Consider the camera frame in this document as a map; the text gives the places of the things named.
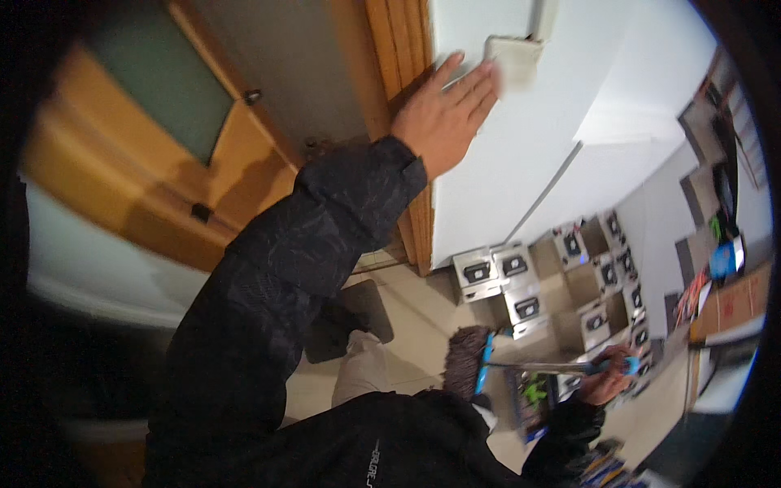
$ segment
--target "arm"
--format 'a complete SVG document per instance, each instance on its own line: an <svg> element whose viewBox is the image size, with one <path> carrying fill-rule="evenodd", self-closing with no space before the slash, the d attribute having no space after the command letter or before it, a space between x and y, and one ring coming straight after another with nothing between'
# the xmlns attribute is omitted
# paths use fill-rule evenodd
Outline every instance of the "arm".
<svg viewBox="0 0 781 488"><path fill-rule="evenodd" d="M463 158L496 102L488 65L443 94L462 57L451 56L411 98L394 136L307 165L293 193L228 246L169 346L149 420L147 479L204 479L279 426L285 382L324 297L362 252L383 246L427 181Z"/></svg>
<svg viewBox="0 0 781 488"><path fill-rule="evenodd" d="M590 464L589 443L599 437L604 424L604 405L631 383L624 375L624 358L633 354L627 346L611 346L592 361L600 364L610 359L610 368L583 377L578 391L554 409L547 433L523 465L524 478L538 486L580 485L580 476Z"/></svg>

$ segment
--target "mop head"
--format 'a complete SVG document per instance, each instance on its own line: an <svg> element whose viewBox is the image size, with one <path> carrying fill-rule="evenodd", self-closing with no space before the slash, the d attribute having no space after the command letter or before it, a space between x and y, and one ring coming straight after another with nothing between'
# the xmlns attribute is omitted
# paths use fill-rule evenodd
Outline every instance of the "mop head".
<svg viewBox="0 0 781 488"><path fill-rule="evenodd" d="M488 328L484 326L465 327L453 334L444 359L443 390L467 401L472 399L487 338Z"/></svg>

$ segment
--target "cardboard box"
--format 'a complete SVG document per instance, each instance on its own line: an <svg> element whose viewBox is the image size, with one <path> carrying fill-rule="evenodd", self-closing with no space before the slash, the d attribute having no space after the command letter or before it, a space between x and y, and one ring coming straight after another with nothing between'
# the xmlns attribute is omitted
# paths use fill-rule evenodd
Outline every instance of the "cardboard box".
<svg viewBox="0 0 781 488"><path fill-rule="evenodd" d="M766 262L735 283L711 292L700 315L691 324L690 338L703 340L709 334L741 326L764 313L770 271L771 264Z"/></svg>

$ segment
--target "frosted glass panel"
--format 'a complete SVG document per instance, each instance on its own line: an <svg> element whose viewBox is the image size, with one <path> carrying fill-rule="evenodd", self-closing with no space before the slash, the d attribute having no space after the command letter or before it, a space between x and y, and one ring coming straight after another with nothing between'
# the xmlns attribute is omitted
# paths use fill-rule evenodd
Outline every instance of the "frosted glass panel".
<svg viewBox="0 0 781 488"><path fill-rule="evenodd" d="M87 45L150 117L209 164L233 100L163 5L123 2Z"/></svg>

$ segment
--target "wooden door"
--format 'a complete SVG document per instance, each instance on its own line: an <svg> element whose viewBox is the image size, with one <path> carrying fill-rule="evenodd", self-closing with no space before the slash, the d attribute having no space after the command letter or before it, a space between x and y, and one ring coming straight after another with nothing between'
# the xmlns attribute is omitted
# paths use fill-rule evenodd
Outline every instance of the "wooden door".
<svg viewBox="0 0 781 488"><path fill-rule="evenodd" d="M62 64L24 171L97 225L209 271L301 166L258 95L189 4L128 2Z"/></svg>

